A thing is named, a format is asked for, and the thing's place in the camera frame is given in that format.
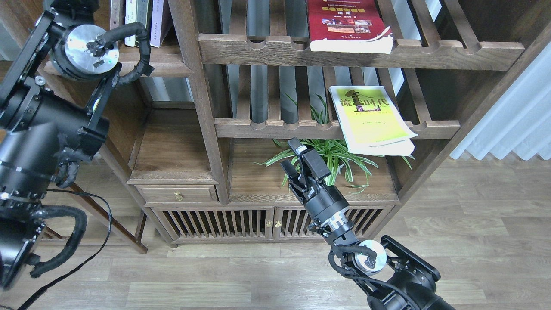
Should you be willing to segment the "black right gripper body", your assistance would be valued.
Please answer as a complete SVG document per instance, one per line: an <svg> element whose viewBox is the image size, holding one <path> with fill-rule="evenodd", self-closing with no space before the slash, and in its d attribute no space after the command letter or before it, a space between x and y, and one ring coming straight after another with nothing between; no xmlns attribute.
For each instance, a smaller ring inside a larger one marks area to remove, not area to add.
<svg viewBox="0 0 551 310"><path fill-rule="evenodd" d="M334 185L325 183L331 172L319 153L307 151L297 158L299 180L288 187L312 220L307 229L321 235L350 235L353 224L346 217L350 205Z"/></svg>

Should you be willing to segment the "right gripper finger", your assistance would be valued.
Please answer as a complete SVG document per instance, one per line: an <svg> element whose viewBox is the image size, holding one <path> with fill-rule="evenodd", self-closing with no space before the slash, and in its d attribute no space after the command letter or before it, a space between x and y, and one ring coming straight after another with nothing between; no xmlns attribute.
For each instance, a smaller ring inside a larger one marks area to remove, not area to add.
<svg viewBox="0 0 551 310"><path fill-rule="evenodd" d="M300 173L297 171L296 167L293 166L290 160L284 160L281 163L285 174L287 175L287 180L289 184L297 184L299 180Z"/></svg>
<svg viewBox="0 0 551 310"><path fill-rule="evenodd" d="M296 156L301 156L301 154L308 151L308 148L305 145L303 145L301 141L296 137L289 139L287 143Z"/></svg>

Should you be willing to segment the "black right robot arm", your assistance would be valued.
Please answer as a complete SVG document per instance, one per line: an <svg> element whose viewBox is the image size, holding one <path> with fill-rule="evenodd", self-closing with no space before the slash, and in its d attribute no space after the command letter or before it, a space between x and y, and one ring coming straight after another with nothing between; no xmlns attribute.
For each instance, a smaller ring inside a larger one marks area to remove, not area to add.
<svg viewBox="0 0 551 310"><path fill-rule="evenodd" d="M341 192L327 185L330 171L315 149L298 139L288 141L299 169L283 161L289 189L311 217L309 231L331 246L328 261L341 276L353 280L372 310L450 310L436 294L439 271L390 236L360 240L346 217L350 206Z"/></svg>

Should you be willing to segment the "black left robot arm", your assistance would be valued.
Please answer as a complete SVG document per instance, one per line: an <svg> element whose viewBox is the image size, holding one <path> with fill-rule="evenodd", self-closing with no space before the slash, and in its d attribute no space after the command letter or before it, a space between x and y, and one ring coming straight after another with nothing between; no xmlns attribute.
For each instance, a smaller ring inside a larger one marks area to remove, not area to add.
<svg viewBox="0 0 551 310"><path fill-rule="evenodd" d="M1 83L1 288L10 290L31 265L40 277L71 258L87 227L83 210L44 205L49 185L64 192L81 161L91 161L108 136L102 116L118 86L149 76L149 31L140 22L112 30L95 25L97 0L46 0L44 12ZM36 74L49 56L64 77L98 81L80 107L45 86ZM72 217L74 229L58 255L42 261L35 248L46 219Z"/></svg>

